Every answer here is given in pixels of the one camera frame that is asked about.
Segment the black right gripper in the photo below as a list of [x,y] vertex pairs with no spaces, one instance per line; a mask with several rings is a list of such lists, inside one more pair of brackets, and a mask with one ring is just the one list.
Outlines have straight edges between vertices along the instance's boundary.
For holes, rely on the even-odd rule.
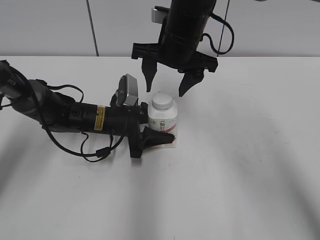
[[216,57],[196,51],[194,45],[163,40],[158,43],[134,43],[131,58],[142,59],[141,69],[146,82],[146,91],[150,92],[157,73],[158,64],[185,72],[179,85],[179,97],[204,78],[204,70],[215,72],[218,67]]

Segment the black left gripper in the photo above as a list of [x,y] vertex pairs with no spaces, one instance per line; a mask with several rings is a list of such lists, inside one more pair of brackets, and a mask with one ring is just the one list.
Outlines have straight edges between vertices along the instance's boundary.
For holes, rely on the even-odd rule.
[[145,127],[141,132],[141,125],[148,122],[148,104],[142,102],[134,106],[111,106],[107,108],[107,132],[120,139],[112,145],[114,150],[126,137],[131,158],[140,158],[143,150],[151,147],[171,144],[175,136],[171,133],[160,132]]

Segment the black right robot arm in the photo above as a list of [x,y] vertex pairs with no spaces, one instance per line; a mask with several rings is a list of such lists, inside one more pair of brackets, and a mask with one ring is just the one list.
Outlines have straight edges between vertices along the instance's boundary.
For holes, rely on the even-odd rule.
[[215,4],[214,0],[173,0],[169,8],[155,7],[162,20],[158,41],[134,43],[131,53],[132,59],[142,59],[147,92],[151,91],[158,64],[183,74],[180,97],[204,79],[205,71],[216,71],[217,58],[197,51]]

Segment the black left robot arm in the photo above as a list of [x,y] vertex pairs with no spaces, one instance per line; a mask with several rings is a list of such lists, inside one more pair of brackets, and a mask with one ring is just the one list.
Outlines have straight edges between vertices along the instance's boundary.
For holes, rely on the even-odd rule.
[[[60,93],[65,85],[51,86],[41,79],[27,79],[6,60],[0,62],[0,96],[7,98],[15,111],[40,123],[49,138],[61,150],[88,162],[102,161],[124,138],[128,139],[131,158],[139,159],[145,149],[171,144],[171,133],[153,130],[148,123],[148,104],[138,102],[138,82],[130,74],[123,75],[110,105],[76,101]],[[109,135],[109,145],[95,153],[72,151],[62,146],[53,133],[89,133]]]

